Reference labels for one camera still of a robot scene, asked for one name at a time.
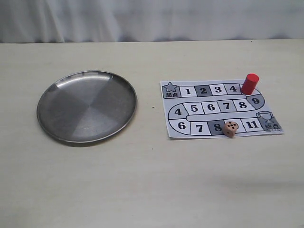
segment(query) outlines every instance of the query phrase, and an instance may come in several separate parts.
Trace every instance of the red cylinder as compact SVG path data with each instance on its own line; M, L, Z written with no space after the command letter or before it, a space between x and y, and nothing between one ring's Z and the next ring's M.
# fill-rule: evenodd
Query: red cylinder
M251 95L259 81L259 77L256 74L247 75L245 82L241 88L243 94Z

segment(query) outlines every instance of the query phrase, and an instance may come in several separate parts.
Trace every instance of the metal plate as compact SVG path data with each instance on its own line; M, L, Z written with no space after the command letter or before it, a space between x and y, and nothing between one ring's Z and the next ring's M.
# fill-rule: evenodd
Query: metal plate
M93 143L122 130L137 106L134 88L105 71L68 75L51 85L37 106L43 130L68 143Z

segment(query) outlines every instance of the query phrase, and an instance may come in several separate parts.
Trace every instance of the wooden die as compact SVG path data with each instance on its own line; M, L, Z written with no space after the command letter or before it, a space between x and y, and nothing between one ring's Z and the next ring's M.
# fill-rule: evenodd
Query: wooden die
M238 124L236 122L228 121L225 123L223 133L229 138L232 138L237 130L238 130Z

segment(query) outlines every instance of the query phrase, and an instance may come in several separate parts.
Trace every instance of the white table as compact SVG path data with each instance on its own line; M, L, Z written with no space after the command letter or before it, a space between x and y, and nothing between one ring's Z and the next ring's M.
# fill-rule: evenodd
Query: white table
M304 40L0 45L1 228L304 226ZM41 130L56 80L117 73L138 109L116 137L85 148ZM284 135L170 141L161 80L260 76Z

